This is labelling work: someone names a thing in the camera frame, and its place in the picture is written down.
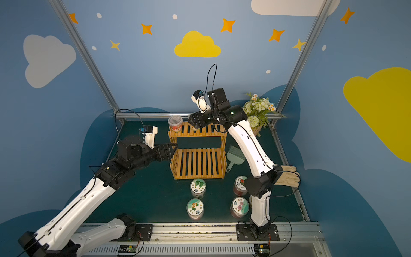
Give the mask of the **small clear jar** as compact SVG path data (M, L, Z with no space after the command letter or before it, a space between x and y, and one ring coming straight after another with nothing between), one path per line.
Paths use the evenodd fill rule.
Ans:
M168 119L169 128L172 132L180 132L183 128L183 118L180 115L172 115Z

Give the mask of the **bamboo two-tier shelf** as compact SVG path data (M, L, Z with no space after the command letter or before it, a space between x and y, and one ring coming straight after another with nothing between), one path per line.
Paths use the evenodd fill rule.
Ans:
M183 122L182 130L170 130L168 136L171 143L183 139L220 139L220 147L216 148L183 148L179 146L174 154L170 169L175 180L186 179L223 179L226 174L226 139L227 133L221 124L210 124L195 130L188 122Z

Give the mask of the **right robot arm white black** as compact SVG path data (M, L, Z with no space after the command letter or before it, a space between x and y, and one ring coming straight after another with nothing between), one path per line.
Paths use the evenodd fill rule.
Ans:
M275 170L275 164L268 158L253 134L242 107L234 106L221 111L217 109L198 111L190 114L188 122L195 129L209 124L221 124L237 142L252 173L252 177L245 180L252 202L250 229L255 237L266 233L271 227L269 215L271 187L279 179L280 173Z

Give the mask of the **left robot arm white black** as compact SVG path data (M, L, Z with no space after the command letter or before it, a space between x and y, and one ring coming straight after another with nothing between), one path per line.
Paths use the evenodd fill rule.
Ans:
M136 223L127 215L78 233L78 228L103 203L152 162L170 161L176 143L156 145L153 139L128 136L117 144L117 154L103 164L86 187L50 222L36 232L27 231L18 243L30 257L81 257L114 239L131 238Z

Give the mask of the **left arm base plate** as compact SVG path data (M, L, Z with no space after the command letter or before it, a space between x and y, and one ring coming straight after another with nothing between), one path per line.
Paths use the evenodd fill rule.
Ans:
M152 232L152 224L132 224L126 227L125 232L120 238L113 239L112 242L137 242L143 240L150 241Z

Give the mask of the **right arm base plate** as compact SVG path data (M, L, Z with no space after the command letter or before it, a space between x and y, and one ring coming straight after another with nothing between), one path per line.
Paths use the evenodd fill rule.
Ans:
M254 235L250 224L238 223L235 226L238 241L280 241L279 232L275 224L271 224L268 231L261 235Z

